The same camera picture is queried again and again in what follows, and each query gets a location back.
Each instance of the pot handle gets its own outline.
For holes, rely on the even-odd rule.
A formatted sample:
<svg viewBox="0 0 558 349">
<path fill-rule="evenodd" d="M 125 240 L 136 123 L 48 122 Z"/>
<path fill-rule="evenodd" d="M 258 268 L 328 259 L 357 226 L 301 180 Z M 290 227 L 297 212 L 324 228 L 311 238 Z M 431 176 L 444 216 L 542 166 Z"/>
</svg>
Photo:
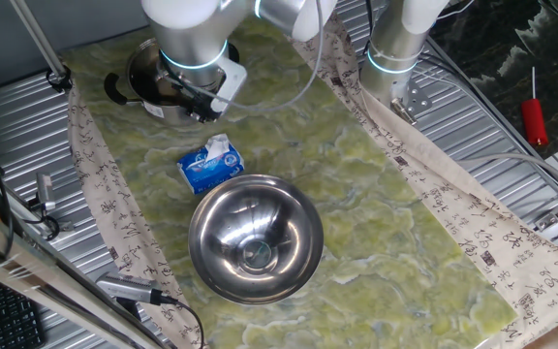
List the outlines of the pot handle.
<svg viewBox="0 0 558 349">
<path fill-rule="evenodd" d="M 120 106 L 142 103 L 142 101 L 139 100 L 139 99 L 128 99 L 128 98 L 126 98 L 126 96 L 124 96 L 123 94 L 121 94 L 117 90 L 117 87 L 115 86 L 115 84 L 117 83 L 117 81 L 119 79 L 120 79 L 120 76 L 118 76 L 115 73 L 109 73 L 107 75 L 107 77 L 105 78 L 105 83 L 104 83 L 104 88 L 105 88 L 105 92 L 107 93 L 107 96 L 109 98 L 111 98 L 111 100 L 113 102 L 117 103 Z"/>
</svg>

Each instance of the blue led ring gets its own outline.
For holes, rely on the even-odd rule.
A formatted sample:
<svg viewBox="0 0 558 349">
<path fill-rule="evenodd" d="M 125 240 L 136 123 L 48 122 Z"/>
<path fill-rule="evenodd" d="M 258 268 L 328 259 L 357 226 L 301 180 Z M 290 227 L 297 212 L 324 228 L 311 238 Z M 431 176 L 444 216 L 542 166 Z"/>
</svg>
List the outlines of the blue led ring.
<svg viewBox="0 0 558 349">
<path fill-rule="evenodd" d="M 196 69 L 201 69 L 201 68 L 205 68 L 205 67 L 209 67 L 211 65 L 213 65 L 214 63 L 216 63 L 216 61 L 219 60 L 219 58 L 221 58 L 221 56 L 223 55 L 223 53 L 225 53 L 225 49 L 228 47 L 228 41 L 225 41 L 225 44 L 223 45 L 223 48 L 221 48 L 221 52 L 219 52 L 219 54 L 214 57 L 211 61 L 207 62 L 207 63 L 203 63 L 201 65 L 197 65 L 197 66 L 188 66 L 185 64 L 180 64 L 174 60 L 172 60 L 171 58 L 169 58 L 162 50 L 161 50 L 161 54 L 163 54 L 163 56 L 174 66 L 178 67 L 178 68 L 182 68 L 182 69 L 188 69 L 188 70 L 196 70 Z"/>
<path fill-rule="evenodd" d="M 387 68 L 385 68 L 385 67 L 382 67 L 382 66 L 378 65 L 378 63 L 374 62 L 374 58 L 372 58 L 372 54 L 371 54 L 371 52 L 370 52 L 369 50 L 367 51 L 367 57 L 369 58 L 369 61 L 372 63 L 372 65 L 373 65 L 376 69 L 378 69 L 378 70 L 381 71 L 381 72 L 385 72 L 385 73 L 389 73 L 389 74 L 404 74 L 404 73 L 408 73 L 408 72 L 412 71 L 413 68 L 415 68 L 415 66 L 417 66 L 417 62 L 415 62 L 415 64 L 413 64 L 413 66 L 410 67 L 410 68 L 408 68 L 408 69 L 403 69 L 403 70 L 396 71 L 396 70 L 387 69 Z"/>
</svg>

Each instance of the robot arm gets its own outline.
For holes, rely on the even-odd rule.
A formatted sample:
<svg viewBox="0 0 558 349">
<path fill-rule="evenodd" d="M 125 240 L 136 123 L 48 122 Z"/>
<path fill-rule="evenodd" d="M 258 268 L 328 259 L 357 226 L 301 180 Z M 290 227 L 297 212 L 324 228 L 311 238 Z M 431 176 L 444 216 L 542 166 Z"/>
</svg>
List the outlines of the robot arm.
<svg viewBox="0 0 558 349">
<path fill-rule="evenodd" d="M 337 0 L 321 0 L 324 22 Z M 250 14 L 307 41 L 318 34 L 316 0 L 141 0 L 169 71 L 187 84 L 232 100 L 246 70 L 228 57 L 227 38 Z M 228 104 L 209 101 L 223 113 Z"/>
<path fill-rule="evenodd" d="M 427 34 L 448 1 L 390 0 L 374 26 L 361 83 L 398 113 L 408 100 L 408 81 Z"/>
</svg>

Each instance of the stainless steel bowl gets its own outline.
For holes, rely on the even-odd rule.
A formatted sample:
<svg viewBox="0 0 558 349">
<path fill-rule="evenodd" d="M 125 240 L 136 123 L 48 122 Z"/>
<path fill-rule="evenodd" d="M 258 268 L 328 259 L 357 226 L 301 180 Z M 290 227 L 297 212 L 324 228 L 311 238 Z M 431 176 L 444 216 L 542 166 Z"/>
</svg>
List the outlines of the stainless steel bowl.
<svg viewBox="0 0 558 349">
<path fill-rule="evenodd" d="M 316 270 L 323 246 L 322 222 L 309 199 L 270 175 L 242 175 L 214 188 L 189 228 L 189 253 L 203 282 L 245 304 L 296 292 Z"/>
</svg>

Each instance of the white cable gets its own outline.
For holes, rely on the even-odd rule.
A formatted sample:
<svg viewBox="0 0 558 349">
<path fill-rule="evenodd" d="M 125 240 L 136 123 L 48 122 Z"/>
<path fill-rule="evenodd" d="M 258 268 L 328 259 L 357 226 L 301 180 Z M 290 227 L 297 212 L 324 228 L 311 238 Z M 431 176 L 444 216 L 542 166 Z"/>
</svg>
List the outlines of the white cable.
<svg viewBox="0 0 558 349">
<path fill-rule="evenodd" d="M 544 160 L 538 159 L 535 156 L 531 156 L 531 155 L 527 155 L 527 154 L 497 153 L 497 154 L 490 154 L 490 155 L 481 156 L 481 157 L 478 157 L 478 158 L 458 160 L 457 163 L 458 164 L 470 165 L 470 164 L 482 163 L 482 162 L 486 162 L 486 161 L 490 161 L 490 160 L 499 160 L 499 159 L 517 159 L 517 160 L 522 160 L 522 161 L 527 161 L 527 162 L 530 162 L 530 163 L 534 163 L 536 165 L 541 166 L 544 170 L 548 171 L 553 177 L 557 178 L 557 180 L 558 180 L 558 170 L 557 169 L 548 165 L 546 162 L 544 162 Z"/>
<path fill-rule="evenodd" d="M 214 94 L 210 91 L 207 91 L 203 88 L 200 88 L 200 87 L 196 87 L 196 86 L 193 86 L 193 85 L 189 85 L 189 87 L 193 88 L 194 90 L 196 90 L 196 91 L 200 92 L 201 94 L 204 94 L 208 97 L 212 97 L 212 98 L 217 99 L 217 100 L 219 100 L 223 103 L 226 103 L 230 106 L 241 108 L 241 109 L 244 109 L 244 110 L 247 110 L 247 111 L 266 111 L 266 112 L 279 111 L 279 110 L 281 110 L 285 107 L 291 106 L 296 101 L 298 101 L 305 94 L 305 92 L 307 92 L 307 90 L 309 89 L 311 84 L 314 82 L 314 79 L 316 79 L 316 73 L 318 72 L 318 69 L 320 69 L 320 63 L 322 61 L 323 44 L 325 42 L 325 35 L 324 35 L 324 32 L 323 32 L 325 27 L 323 25 L 324 17 L 322 16 L 322 5 L 320 3 L 320 0 L 316 0 L 316 6 L 318 7 L 318 27 L 319 27 L 319 30 L 320 30 L 320 32 L 318 33 L 318 35 L 320 36 L 320 46 L 318 48 L 318 57 L 316 58 L 316 64 L 314 65 L 314 70 L 311 73 L 311 78 L 309 78 L 309 81 L 307 81 L 307 84 L 305 85 L 305 87 L 296 95 L 296 97 L 292 98 L 292 100 L 290 100 L 290 101 L 288 101 L 284 104 L 281 104 L 279 106 L 272 107 L 272 108 L 255 108 L 253 106 L 241 105 L 239 103 L 230 101 L 230 100 L 225 99 L 223 97 L 219 97 L 216 94 Z M 178 81 L 176 81 L 175 79 L 172 79 L 170 77 L 166 77 L 166 80 L 171 82 L 171 83 L 179 84 Z"/>
<path fill-rule="evenodd" d="M 453 12 L 448 13 L 448 14 L 446 14 L 446 15 L 439 16 L 438 18 L 436 18 L 436 20 L 443 19 L 443 18 L 447 18 L 448 16 L 453 16 L 453 15 L 461 14 L 461 13 L 464 12 L 464 10 L 468 9 L 469 6 L 471 6 L 474 2 L 475 2 L 475 0 L 471 0 L 471 1 L 469 1 L 469 3 L 466 4 L 466 6 L 463 7 L 462 9 L 460 9 L 460 10 L 458 10 L 458 11 L 453 11 Z"/>
<path fill-rule="evenodd" d="M 452 82 L 452 81 L 449 81 L 449 80 L 446 80 L 446 79 L 439 79 L 439 78 L 436 78 L 436 77 L 432 77 L 431 75 L 426 74 L 423 71 L 413 70 L 413 72 L 417 73 L 418 75 L 421 75 L 421 76 L 424 76 L 424 77 L 427 77 L 427 78 L 430 78 L 430 79 L 434 79 L 436 81 L 440 81 L 440 82 L 444 82 L 444 83 L 448 83 L 448 84 L 451 84 L 453 86 L 456 86 L 461 91 L 463 91 L 467 96 L 469 96 L 478 106 L 480 105 L 480 103 L 477 101 L 477 99 L 475 97 L 473 97 L 472 94 L 466 92 L 461 85 L 459 85 L 455 82 Z M 557 169 L 548 165 L 542 159 L 538 159 L 534 156 L 526 155 L 526 154 L 497 153 L 497 154 L 486 155 L 486 156 L 482 156 L 482 157 L 474 158 L 474 159 L 458 160 L 457 163 L 468 165 L 468 164 L 482 163 L 482 162 L 485 162 L 485 161 L 496 160 L 496 159 L 518 159 L 518 160 L 523 160 L 523 161 L 528 161 L 528 162 L 534 163 L 536 165 L 541 166 L 543 169 L 547 170 L 553 177 L 555 177 L 558 180 L 558 170 Z"/>
</svg>

